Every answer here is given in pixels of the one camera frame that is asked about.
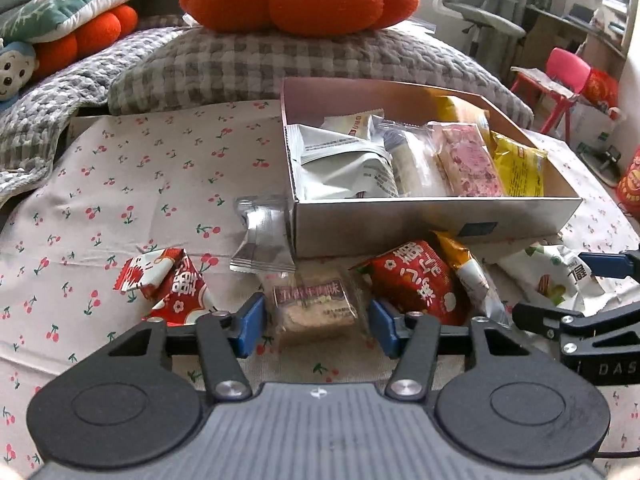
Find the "clear white biscuit packet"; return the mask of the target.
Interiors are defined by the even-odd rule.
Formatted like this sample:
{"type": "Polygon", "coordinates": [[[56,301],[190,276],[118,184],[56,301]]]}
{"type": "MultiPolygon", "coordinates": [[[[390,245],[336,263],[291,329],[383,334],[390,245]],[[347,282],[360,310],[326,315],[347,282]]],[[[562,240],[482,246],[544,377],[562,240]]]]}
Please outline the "clear white biscuit packet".
{"type": "Polygon", "coordinates": [[[390,154],[400,197],[450,195],[450,185],[426,125],[410,125],[373,116],[370,130],[372,138],[380,138],[390,154]]]}

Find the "cream red label packet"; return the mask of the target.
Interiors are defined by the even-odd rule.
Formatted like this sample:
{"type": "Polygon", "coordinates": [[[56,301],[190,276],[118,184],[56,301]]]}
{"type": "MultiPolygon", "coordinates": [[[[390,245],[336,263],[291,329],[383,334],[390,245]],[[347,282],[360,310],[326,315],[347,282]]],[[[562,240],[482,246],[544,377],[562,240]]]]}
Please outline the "cream red label packet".
{"type": "Polygon", "coordinates": [[[370,119],[373,117],[383,117],[384,110],[376,108],[375,110],[365,110],[349,115],[329,116],[323,119],[322,129],[347,134],[355,138],[370,140],[370,119]]]}

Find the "red white candy packet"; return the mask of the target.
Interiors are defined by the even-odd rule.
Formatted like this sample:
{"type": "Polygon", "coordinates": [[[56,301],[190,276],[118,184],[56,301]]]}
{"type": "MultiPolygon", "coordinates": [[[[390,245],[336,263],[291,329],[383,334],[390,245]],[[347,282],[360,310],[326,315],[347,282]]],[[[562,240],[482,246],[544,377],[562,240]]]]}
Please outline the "red white candy packet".
{"type": "Polygon", "coordinates": [[[194,324],[218,311],[201,272],[182,248],[159,249],[127,260],[114,289],[141,292],[151,303],[145,319],[170,326],[194,324]]]}

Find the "grey checkered quilted cushion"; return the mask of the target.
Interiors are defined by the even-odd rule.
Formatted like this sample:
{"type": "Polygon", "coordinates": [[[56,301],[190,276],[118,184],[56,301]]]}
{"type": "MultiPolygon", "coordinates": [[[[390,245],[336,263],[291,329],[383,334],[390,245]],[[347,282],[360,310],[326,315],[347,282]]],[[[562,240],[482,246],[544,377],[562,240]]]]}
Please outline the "grey checkered quilted cushion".
{"type": "Polygon", "coordinates": [[[415,22],[336,39],[221,35],[192,27],[118,75],[107,93],[114,115],[203,104],[275,100],[285,77],[377,79],[484,96],[522,127],[534,113],[486,68],[415,22]]]}

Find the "white grey office chair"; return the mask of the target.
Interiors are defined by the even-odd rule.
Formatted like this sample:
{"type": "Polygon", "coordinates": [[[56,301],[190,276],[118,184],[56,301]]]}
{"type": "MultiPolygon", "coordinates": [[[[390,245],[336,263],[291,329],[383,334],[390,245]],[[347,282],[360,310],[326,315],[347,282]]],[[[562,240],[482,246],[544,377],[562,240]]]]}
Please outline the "white grey office chair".
{"type": "Polygon", "coordinates": [[[525,36],[525,30],[508,18],[500,16],[497,11],[488,9],[489,3],[500,0],[433,0],[434,10],[440,14],[468,23],[463,29],[469,36],[465,53],[470,58],[477,59],[477,51],[480,47],[480,33],[484,28],[500,32],[509,38],[521,39],[525,36]]]}

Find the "white grey nut packet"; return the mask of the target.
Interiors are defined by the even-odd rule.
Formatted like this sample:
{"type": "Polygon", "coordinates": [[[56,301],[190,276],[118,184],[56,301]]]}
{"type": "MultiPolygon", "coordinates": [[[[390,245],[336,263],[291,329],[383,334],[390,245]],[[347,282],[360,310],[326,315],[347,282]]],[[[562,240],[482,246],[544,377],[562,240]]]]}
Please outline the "white grey nut packet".
{"type": "Polygon", "coordinates": [[[295,124],[285,127],[285,140],[302,202],[398,196],[392,155],[376,134],[363,139],[295,124]]]}

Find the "brown label cake packet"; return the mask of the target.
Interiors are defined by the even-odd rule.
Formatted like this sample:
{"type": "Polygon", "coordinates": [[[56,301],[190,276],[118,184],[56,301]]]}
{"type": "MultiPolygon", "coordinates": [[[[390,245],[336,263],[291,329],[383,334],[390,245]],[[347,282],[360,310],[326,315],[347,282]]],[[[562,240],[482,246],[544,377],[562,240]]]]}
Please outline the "brown label cake packet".
{"type": "Polygon", "coordinates": [[[262,284],[280,347],[345,339],[363,330],[361,294],[341,266],[306,262],[292,272],[265,274],[262,284]]]}

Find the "red chinese snack packet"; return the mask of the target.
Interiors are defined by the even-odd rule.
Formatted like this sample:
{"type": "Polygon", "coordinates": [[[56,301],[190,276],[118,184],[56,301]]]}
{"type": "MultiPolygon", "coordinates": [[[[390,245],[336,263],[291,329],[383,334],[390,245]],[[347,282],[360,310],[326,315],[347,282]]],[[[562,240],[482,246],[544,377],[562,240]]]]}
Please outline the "red chinese snack packet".
{"type": "Polygon", "coordinates": [[[471,310],[469,297],[448,263],[425,240],[412,240],[370,258],[357,271],[367,275],[373,295],[399,312],[433,315],[461,326],[471,310]]]}

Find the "large yellow snack packet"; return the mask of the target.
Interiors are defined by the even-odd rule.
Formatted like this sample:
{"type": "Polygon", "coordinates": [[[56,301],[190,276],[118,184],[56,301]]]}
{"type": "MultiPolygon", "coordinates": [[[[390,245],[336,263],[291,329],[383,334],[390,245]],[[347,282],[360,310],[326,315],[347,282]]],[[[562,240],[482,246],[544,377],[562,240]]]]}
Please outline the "large yellow snack packet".
{"type": "Polygon", "coordinates": [[[489,112],[457,96],[434,96],[436,117],[439,122],[475,124],[487,146],[491,144],[489,112]]]}

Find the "pink clear nougat packet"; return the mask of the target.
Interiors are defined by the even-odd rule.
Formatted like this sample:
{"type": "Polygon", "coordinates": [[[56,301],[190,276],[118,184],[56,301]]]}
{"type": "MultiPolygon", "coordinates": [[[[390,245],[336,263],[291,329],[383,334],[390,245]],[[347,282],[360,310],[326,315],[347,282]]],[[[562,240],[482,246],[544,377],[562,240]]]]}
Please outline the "pink clear nougat packet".
{"type": "Polygon", "coordinates": [[[427,127],[454,196],[506,195],[477,125],[467,122],[429,122],[427,127]]]}

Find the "small yellow snack packet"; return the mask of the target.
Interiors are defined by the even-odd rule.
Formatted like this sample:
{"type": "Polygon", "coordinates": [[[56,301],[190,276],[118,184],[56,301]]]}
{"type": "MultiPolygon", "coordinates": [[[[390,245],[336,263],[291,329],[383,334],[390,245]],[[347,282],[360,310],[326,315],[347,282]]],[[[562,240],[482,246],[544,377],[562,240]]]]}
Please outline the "small yellow snack packet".
{"type": "Polygon", "coordinates": [[[544,197],[546,151],[531,148],[493,131],[492,159],[506,194],[512,197],[544,197]]]}

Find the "green white leaf pillow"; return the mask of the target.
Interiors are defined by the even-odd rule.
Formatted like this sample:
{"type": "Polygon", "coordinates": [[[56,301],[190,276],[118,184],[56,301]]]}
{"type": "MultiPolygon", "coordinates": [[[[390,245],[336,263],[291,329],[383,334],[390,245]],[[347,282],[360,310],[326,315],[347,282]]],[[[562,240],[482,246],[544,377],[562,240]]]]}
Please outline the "green white leaf pillow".
{"type": "Polygon", "coordinates": [[[30,0],[1,15],[1,38],[6,44],[42,44],[59,40],[100,14],[129,0],[30,0]]]}

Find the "cherry print tablecloth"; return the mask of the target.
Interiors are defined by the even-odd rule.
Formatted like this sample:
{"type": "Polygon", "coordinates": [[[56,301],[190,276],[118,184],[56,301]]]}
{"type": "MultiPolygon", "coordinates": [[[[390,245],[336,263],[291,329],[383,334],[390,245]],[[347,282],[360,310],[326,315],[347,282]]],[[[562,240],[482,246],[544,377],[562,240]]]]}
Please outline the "cherry print tablecloth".
{"type": "MultiPolygon", "coordinates": [[[[583,202],[559,239],[576,252],[622,252],[639,235],[596,178],[559,141],[528,134],[559,162],[583,202]]],[[[103,116],[78,133],[46,183],[1,231],[1,478],[28,478],[42,459],[26,427],[51,379],[140,322],[151,306],[113,288],[134,256],[182,247],[218,309],[236,310],[260,283],[228,260],[244,236],[235,197],[288,188],[279,101],[103,116]]],[[[377,382],[393,362],[375,340],[277,349],[267,336],[241,361],[261,382],[377,382]]]]}

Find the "orange white small packet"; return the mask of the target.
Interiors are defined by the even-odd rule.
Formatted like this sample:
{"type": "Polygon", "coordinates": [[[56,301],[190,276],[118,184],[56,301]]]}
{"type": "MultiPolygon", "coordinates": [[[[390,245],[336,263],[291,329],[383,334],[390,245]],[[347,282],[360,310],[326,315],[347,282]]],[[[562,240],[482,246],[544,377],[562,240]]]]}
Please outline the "orange white small packet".
{"type": "Polygon", "coordinates": [[[473,309],[504,326],[510,325],[506,307],[501,301],[498,288],[488,271],[475,258],[469,248],[444,232],[434,231],[440,252],[446,263],[454,270],[469,297],[473,309]]]}

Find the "white black text packet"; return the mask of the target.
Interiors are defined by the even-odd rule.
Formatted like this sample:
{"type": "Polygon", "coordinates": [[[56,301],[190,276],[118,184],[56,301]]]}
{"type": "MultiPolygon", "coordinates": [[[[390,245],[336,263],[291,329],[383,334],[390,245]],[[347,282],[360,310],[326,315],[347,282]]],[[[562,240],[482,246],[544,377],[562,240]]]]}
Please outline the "white black text packet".
{"type": "Polygon", "coordinates": [[[576,250],[533,244],[498,260],[497,266],[524,292],[526,304],[594,315],[615,295],[603,287],[576,250]]]}

